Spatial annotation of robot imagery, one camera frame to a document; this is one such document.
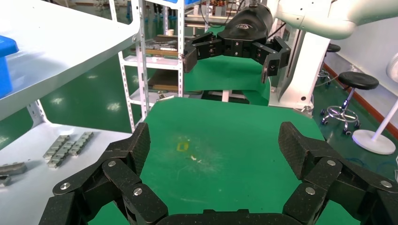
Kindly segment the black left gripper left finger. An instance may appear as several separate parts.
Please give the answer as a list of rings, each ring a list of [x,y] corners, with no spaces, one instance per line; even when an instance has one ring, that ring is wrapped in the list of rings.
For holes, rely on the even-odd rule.
[[[168,215],[166,204],[142,182],[150,150],[148,124],[110,143],[92,165],[53,188],[40,219],[42,225],[86,225],[108,203],[115,203],[131,225],[154,225]]]

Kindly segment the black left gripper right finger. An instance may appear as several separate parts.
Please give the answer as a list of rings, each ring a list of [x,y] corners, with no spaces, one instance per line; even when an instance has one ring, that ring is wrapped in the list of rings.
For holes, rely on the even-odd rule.
[[[326,141],[302,135],[288,121],[280,125],[278,144],[301,181],[283,214],[303,225],[314,225],[332,201],[363,225],[397,224],[396,183],[349,162]]]

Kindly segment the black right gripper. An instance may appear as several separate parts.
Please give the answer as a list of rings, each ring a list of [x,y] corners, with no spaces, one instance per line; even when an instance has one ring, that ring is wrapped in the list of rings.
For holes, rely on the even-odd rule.
[[[278,70],[289,63],[291,49],[281,37],[267,41],[273,17],[269,8],[261,3],[245,7],[217,33],[207,32],[188,39],[184,44],[183,70],[189,73],[198,60],[221,54],[250,58],[262,65],[261,82],[276,76]]]

